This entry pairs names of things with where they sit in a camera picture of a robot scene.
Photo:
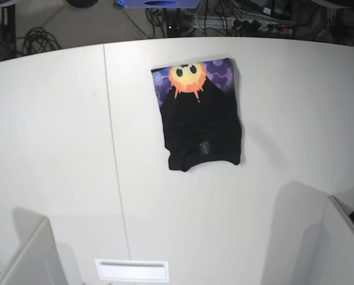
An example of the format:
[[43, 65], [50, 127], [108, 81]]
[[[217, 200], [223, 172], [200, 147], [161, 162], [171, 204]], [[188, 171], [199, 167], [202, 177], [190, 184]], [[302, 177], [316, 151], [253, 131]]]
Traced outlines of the black T-shirt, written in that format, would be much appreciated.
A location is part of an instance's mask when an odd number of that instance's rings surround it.
[[229, 58], [151, 71], [170, 170], [241, 162], [242, 128]]

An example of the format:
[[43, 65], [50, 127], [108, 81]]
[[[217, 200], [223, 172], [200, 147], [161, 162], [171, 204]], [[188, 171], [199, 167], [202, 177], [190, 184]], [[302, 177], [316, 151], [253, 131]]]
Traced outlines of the white power strip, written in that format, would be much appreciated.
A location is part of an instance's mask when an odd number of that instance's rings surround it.
[[193, 21], [193, 27], [204, 30], [204, 28], [239, 31], [241, 33], [271, 33], [289, 35], [292, 33], [292, 26], [268, 20], [236, 19], [219, 17], [198, 17]]

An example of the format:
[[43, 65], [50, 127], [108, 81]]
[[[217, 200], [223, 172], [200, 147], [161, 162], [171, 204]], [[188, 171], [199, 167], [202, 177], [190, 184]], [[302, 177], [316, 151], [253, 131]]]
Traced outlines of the white partition panel left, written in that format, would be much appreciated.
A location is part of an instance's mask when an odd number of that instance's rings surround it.
[[41, 217], [0, 273], [0, 284], [68, 284], [50, 221]]

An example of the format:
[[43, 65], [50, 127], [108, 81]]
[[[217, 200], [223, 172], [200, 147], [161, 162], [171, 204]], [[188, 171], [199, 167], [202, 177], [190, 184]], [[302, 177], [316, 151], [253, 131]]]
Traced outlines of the white partition panel right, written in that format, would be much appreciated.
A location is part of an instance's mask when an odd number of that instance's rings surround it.
[[320, 284], [354, 284], [354, 224], [335, 197], [323, 216], [329, 249]]

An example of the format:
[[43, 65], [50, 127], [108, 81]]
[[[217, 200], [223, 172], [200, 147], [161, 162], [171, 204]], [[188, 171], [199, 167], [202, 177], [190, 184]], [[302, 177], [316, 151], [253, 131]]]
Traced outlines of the white partition panel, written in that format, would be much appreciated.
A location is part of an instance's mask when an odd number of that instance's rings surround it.
[[323, 216], [329, 249], [320, 284], [354, 284], [354, 224], [335, 197]]
[[68, 284], [50, 221], [41, 217], [0, 273], [0, 284]]

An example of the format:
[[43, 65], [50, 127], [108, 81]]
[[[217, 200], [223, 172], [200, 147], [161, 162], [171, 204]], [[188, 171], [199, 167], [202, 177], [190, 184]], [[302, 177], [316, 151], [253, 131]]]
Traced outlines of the blue box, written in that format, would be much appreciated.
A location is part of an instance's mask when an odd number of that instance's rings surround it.
[[195, 9], [200, 0], [123, 0], [126, 8], [191, 8]]

